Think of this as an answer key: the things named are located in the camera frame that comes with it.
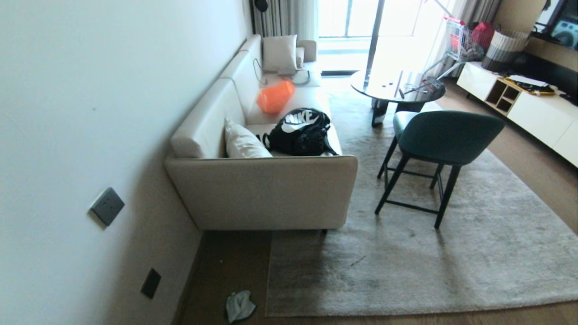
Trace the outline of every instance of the wall outlet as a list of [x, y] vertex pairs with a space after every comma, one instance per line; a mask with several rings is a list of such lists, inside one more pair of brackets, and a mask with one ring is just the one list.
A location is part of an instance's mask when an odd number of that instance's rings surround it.
[[90, 211], [92, 211], [105, 225], [110, 226], [123, 207], [124, 202], [112, 187], [109, 187], [92, 205]]
[[147, 275], [146, 280], [144, 280], [143, 286], [140, 288], [142, 292], [148, 298], [153, 298], [154, 293], [157, 292], [158, 284], [161, 282], [161, 275], [151, 268], [149, 275]]

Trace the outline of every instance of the chair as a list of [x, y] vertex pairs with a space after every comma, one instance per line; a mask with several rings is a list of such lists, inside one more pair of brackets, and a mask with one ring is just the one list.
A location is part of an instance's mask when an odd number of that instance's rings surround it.
[[[377, 178], [381, 178], [383, 172], [386, 172], [386, 191], [379, 201], [375, 214], [379, 214], [386, 202], [431, 212], [438, 215], [434, 227], [439, 229], [461, 167], [477, 158], [503, 127], [504, 122], [496, 117], [454, 110], [397, 112], [394, 116], [395, 136], [377, 175]], [[387, 164], [397, 144], [402, 152], [402, 158], [393, 169]], [[404, 171], [410, 158], [436, 163], [438, 167], [433, 176]], [[445, 165], [452, 167], [444, 191], [440, 173]], [[394, 171], [390, 182], [387, 182], [388, 170]], [[437, 183], [441, 200], [439, 210], [388, 200], [401, 173], [431, 178], [430, 189]]]

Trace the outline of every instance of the tv cabinet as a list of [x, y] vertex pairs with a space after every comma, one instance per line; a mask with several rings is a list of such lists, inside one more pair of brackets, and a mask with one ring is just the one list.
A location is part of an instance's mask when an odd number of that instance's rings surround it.
[[535, 96], [468, 62], [458, 86], [478, 97], [578, 167], [578, 107], [559, 96]]

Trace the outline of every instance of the orange plastic bag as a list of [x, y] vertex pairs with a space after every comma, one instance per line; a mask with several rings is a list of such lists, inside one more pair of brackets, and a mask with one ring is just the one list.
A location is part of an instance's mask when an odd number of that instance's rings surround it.
[[263, 88], [257, 97], [257, 105], [264, 113], [277, 114], [294, 92], [295, 86], [290, 81], [282, 81], [275, 86]]

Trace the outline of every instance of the paper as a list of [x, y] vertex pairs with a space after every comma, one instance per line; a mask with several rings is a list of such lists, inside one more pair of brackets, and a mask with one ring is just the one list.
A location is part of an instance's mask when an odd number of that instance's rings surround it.
[[515, 82], [523, 82], [523, 83], [527, 83], [527, 84], [533, 84], [534, 86], [538, 86], [538, 87], [546, 87], [548, 86], [548, 83], [542, 82], [540, 80], [535, 80], [535, 79], [530, 79], [530, 78], [526, 78], [526, 77], [522, 77], [519, 75], [513, 75], [509, 77], [511, 81], [515, 81]]

